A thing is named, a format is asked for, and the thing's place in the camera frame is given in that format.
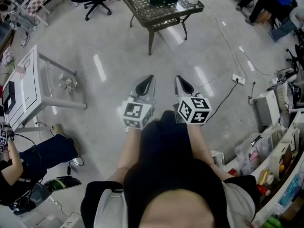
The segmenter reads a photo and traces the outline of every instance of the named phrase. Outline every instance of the floor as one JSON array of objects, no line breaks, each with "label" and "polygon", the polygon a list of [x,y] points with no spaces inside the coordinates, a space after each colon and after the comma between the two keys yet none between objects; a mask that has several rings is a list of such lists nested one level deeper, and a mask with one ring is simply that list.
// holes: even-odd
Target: floor
[{"label": "floor", "polygon": [[[304,4],[303,0],[297,1],[299,5]],[[67,213],[80,212],[87,183],[105,180],[114,172],[126,137],[119,116],[120,105],[128,96],[130,84],[141,76],[156,76],[157,104],[153,118],[160,118],[163,111],[177,103],[173,88],[176,75],[199,86],[213,111],[234,86],[232,74],[241,75],[246,84],[234,89],[202,127],[203,135],[209,147],[223,152],[228,162],[235,155],[234,148],[251,133],[258,132],[257,116],[247,96],[251,95],[254,81],[253,97],[269,87],[276,70],[289,66],[285,49],[293,49],[296,40],[288,35],[274,43],[267,34],[269,26],[247,24],[244,14],[235,10],[234,0],[202,2],[204,11],[190,16],[186,22],[188,40],[183,39],[182,25],[165,29],[156,33],[151,56],[148,56],[148,31],[136,20],[133,28],[129,27],[132,14],[124,2],[118,0],[108,2],[111,16],[99,7],[89,21],[84,20],[83,5],[76,8],[70,0],[52,0],[46,5],[52,13],[40,12],[40,16],[49,21],[49,27],[39,24],[25,48],[20,48],[24,34],[17,31],[12,45],[16,61],[37,44],[43,54],[76,70],[78,87],[74,94],[80,94],[88,105],[84,111],[56,107],[56,114],[52,107],[46,107],[38,115],[47,125],[62,124],[68,134],[78,138],[83,148],[85,166],[72,170],[72,175],[83,185],[53,194]],[[251,70],[248,58],[239,52],[239,47],[256,68],[267,75]],[[102,64],[104,75],[101,77],[94,58],[99,58]],[[235,60],[239,60],[247,77]],[[55,85],[57,94],[62,94],[63,90],[56,82]],[[39,137],[40,140],[51,137],[50,133],[43,132],[39,137],[37,133],[29,136],[37,142]],[[67,164],[61,164],[50,170],[45,180],[66,173]]]}]

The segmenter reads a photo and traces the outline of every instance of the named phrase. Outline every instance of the jeans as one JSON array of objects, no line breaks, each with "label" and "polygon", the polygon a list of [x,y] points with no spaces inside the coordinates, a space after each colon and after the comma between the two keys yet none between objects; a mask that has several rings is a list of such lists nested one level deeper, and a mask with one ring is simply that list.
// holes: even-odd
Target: jeans
[{"label": "jeans", "polygon": [[[241,0],[241,2],[238,4],[241,8],[247,6],[250,2],[253,0]],[[262,9],[265,7],[265,4],[268,2],[268,0],[258,0],[251,15],[249,16],[249,20],[254,23],[262,11]]]},{"label": "jeans", "polygon": [[47,169],[76,158],[78,155],[74,141],[60,134],[20,153],[23,159],[21,178],[38,181]]},{"label": "jeans", "polygon": [[271,37],[272,39],[277,42],[280,38],[287,36],[291,31],[297,29],[295,24],[290,20],[289,17],[285,18],[281,26],[275,30],[271,30]]},{"label": "jeans", "polygon": [[176,123],[173,111],[165,111],[159,121],[152,121],[143,129],[139,159],[177,158],[193,158],[187,125]]}]

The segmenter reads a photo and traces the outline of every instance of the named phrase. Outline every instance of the power strip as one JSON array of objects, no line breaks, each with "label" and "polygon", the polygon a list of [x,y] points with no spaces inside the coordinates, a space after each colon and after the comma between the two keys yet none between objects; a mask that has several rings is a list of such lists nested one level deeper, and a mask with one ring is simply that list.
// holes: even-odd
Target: power strip
[{"label": "power strip", "polygon": [[238,76],[238,75],[236,75],[236,74],[233,74],[233,75],[232,75],[232,80],[236,82],[237,79],[238,79],[238,83],[239,83],[239,84],[245,85],[245,79],[244,79],[244,78],[242,78],[242,77],[240,77],[240,76]]}]

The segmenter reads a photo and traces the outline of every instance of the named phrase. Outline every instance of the white desk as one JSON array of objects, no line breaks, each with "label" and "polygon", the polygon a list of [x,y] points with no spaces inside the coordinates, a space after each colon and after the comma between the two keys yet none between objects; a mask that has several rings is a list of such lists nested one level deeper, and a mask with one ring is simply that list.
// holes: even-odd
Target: white desk
[{"label": "white desk", "polygon": [[35,45],[20,61],[18,66],[26,69],[24,74],[13,71],[8,78],[3,89],[9,81],[15,84],[15,99],[16,103],[11,112],[5,115],[5,121],[9,123],[14,132],[33,132],[49,130],[47,127],[31,127],[25,128],[25,124],[36,116],[47,105],[69,107],[76,109],[86,109],[86,104],[72,102],[68,100],[56,99],[44,95],[43,86],[48,82],[41,77],[39,59],[42,59],[69,74],[75,75],[76,72],[72,71],[62,65],[47,58],[41,53],[37,52],[37,45]]}]

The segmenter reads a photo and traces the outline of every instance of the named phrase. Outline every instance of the glossy floor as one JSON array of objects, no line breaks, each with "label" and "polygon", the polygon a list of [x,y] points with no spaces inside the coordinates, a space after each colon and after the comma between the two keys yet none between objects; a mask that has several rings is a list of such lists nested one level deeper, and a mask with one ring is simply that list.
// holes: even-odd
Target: glossy floor
[{"label": "glossy floor", "polygon": [[[104,180],[115,170],[126,136],[119,107],[131,83],[141,76],[156,76],[157,104],[153,117],[159,118],[177,102],[173,88],[176,75],[196,83],[209,98],[213,110],[234,86],[232,74],[242,75],[246,84],[234,89],[202,127],[203,134],[209,147],[224,152],[225,160],[229,161],[234,157],[235,146],[258,131],[256,114],[247,96],[251,95],[254,81],[253,96],[257,96],[269,87],[276,70],[288,66],[285,49],[293,48],[295,38],[288,35],[275,44],[267,34],[269,26],[247,24],[244,14],[235,10],[234,0],[202,2],[204,11],[190,16],[186,22],[188,40],[183,39],[182,25],[165,29],[156,33],[151,56],[148,56],[148,31],[136,20],[133,28],[129,27],[132,14],[118,0],[108,2],[111,16],[99,7],[89,21],[84,20],[86,10],[82,4],[76,8],[69,0],[53,0],[46,6],[52,11],[50,15],[40,12],[50,26],[39,24],[25,48],[19,48],[24,34],[16,33],[12,46],[16,61],[37,44],[46,56],[77,71],[78,91],[88,105],[84,111],[58,107],[53,111],[47,107],[39,114],[40,121],[46,124],[61,123],[67,133],[79,139],[84,150],[85,166],[72,171],[83,185],[54,194],[64,210],[79,212],[86,184]],[[267,75],[250,66],[240,49]],[[239,60],[247,77],[235,60]],[[51,136],[40,135],[42,140]],[[45,180],[65,175],[66,171],[67,164],[61,164],[50,170]]]}]

